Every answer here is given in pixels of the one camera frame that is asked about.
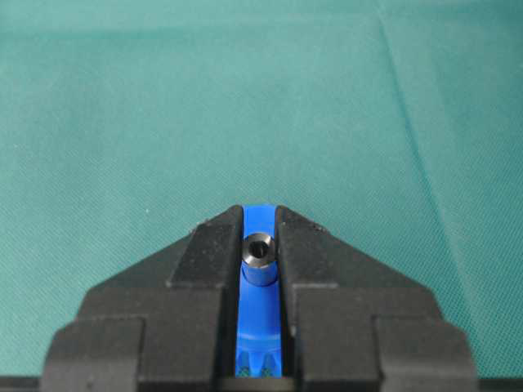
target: teal cloth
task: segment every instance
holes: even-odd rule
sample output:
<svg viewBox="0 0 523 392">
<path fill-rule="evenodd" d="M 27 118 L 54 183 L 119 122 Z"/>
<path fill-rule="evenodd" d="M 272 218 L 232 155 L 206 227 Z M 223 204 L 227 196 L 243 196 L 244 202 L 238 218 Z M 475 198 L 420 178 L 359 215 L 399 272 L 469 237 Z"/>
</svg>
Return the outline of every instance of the teal cloth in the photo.
<svg viewBox="0 0 523 392">
<path fill-rule="evenodd" d="M 523 376 L 523 2 L 0 2 L 0 374 L 233 203 L 431 287 Z"/>
</svg>

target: cylindrical metal part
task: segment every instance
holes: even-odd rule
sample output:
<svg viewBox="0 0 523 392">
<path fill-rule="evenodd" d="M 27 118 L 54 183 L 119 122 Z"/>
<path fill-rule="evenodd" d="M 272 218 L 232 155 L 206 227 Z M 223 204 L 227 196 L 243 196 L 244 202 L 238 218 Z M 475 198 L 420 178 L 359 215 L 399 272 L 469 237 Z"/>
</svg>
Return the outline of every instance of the cylindrical metal part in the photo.
<svg viewBox="0 0 523 392">
<path fill-rule="evenodd" d="M 254 233 L 244 239 L 242 259 L 242 270 L 250 283 L 268 286 L 278 278 L 275 242 L 269 234 Z"/>
</svg>

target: gear teeth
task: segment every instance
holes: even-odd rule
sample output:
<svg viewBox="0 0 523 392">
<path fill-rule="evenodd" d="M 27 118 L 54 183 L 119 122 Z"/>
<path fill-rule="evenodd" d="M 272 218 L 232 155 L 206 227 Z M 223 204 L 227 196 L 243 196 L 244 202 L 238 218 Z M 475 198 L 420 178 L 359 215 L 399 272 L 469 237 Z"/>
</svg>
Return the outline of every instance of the gear teeth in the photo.
<svg viewBox="0 0 523 392">
<path fill-rule="evenodd" d="M 253 351 L 249 353 L 248 361 L 251 365 L 251 377 L 259 377 L 262 372 L 265 353 Z"/>
<path fill-rule="evenodd" d="M 250 377 L 251 371 L 248 360 L 248 352 L 240 351 L 236 353 L 235 372 L 237 377 Z"/>
</svg>

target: blue plastic part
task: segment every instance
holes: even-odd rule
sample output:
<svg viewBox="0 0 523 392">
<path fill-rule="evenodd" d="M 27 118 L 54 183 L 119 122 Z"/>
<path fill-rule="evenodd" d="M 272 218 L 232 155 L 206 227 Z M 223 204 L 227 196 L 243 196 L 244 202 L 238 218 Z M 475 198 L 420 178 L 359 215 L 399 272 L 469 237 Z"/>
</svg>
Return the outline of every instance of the blue plastic part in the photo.
<svg viewBox="0 0 523 392">
<path fill-rule="evenodd" d="M 244 238 L 253 233 L 275 236 L 275 206 L 244 207 Z M 236 376 L 281 377 L 279 282 L 256 286 L 239 274 Z"/>
</svg>

